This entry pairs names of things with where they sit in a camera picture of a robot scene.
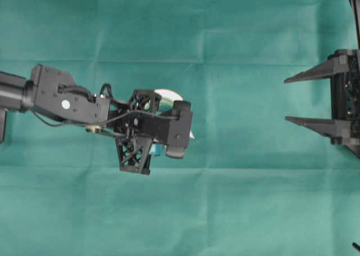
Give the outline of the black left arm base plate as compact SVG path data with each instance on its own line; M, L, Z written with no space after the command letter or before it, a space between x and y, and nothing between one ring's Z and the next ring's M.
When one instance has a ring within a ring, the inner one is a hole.
M5 140L7 111L0 109L0 144Z

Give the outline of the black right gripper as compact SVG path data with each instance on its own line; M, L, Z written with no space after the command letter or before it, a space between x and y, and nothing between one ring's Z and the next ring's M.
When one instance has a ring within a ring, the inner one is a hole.
M348 58L349 71L335 74L337 58L344 55ZM350 135L359 139L359 51L336 50L331 59L309 69L286 78L283 82L294 83L308 80L331 78L331 110L332 118L351 122ZM285 120L308 128L324 137L336 138L337 125L332 119L300 118L286 116Z

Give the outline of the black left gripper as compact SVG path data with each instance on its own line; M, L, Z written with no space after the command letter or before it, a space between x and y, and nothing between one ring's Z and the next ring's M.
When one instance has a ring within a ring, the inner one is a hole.
M115 108L109 112L109 117L122 116L108 125L117 134L119 169L149 175L151 156L160 156L163 145L153 143L154 139L141 131L141 123L156 114L161 96L151 89L136 89L127 102L114 99L111 91L108 91L108 98Z

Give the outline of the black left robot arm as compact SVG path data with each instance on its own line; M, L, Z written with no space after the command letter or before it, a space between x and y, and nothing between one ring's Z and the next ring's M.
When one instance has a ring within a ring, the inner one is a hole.
M161 96L153 90L136 89L129 101L114 99L109 84L97 95L76 84L67 71L41 64L30 79L1 72L1 141L5 140L9 111L31 111L51 127L74 125L87 132L112 137L120 170L150 173L150 150L154 137L140 131L142 120L154 120Z

